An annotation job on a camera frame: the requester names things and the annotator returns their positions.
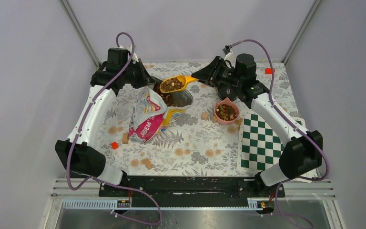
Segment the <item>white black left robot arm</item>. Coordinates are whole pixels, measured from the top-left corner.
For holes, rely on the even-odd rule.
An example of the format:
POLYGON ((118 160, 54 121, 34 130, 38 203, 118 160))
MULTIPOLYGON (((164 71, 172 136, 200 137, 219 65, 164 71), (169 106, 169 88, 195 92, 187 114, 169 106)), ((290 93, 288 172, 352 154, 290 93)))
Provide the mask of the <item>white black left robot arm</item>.
POLYGON ((156 82, 142 61, 131 52, 131 46, 108 50, 107 60, 91 77, 88 99, 77 124, 66 140, 58 140, 55 144, 55 152, 67 175, 73 172, 110 183, 111 191, 117 196, 125 195, 129 184, 122 179, 126 174, 99 152, 97 138, 101 126, 125 84, 139 89, 156 82))

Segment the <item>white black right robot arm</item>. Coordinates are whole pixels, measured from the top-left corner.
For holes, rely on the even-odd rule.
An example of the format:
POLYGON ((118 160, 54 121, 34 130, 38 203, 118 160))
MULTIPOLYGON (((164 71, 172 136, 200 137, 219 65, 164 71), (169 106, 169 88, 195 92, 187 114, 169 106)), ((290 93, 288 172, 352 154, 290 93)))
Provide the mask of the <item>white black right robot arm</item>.
POLYGON ((317 130, 307 130, 285 113, 274 101, 272 91, 257 80, 256 68, 250 54, 239 54, 234 66, 216 56, 191 76, 209 87, 223 84, 232 87, 240 101, 260 115, 285 146, 277 165, 255 175, 254 190, 265 197, 273 191, 273 185, 301 177, 322 165, 323 137, 317 130))

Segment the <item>pet food bag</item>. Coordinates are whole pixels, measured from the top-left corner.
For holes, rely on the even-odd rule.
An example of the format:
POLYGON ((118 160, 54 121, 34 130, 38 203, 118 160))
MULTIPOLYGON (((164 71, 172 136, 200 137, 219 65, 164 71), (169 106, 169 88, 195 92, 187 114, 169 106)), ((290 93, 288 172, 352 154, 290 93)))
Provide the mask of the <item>pet food bag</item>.
POLYGON ((138 93, 129 124, 129 137, 147 142, 165 131, 192 105, 193 97, 187 91, 162 93, 160 83, 144 87, 138 93))

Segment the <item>yellow plastic scoop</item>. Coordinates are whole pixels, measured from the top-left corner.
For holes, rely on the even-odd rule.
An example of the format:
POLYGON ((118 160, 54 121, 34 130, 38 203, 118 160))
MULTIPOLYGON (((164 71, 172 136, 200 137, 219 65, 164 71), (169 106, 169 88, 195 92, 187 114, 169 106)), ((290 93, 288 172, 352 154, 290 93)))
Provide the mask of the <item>yellow plastic scoop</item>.
POLYGON ((162 81, 159 89, 162 93, 173 93, 184 90, 188 84, 198 81, 191 76, 178 75, 162 81))

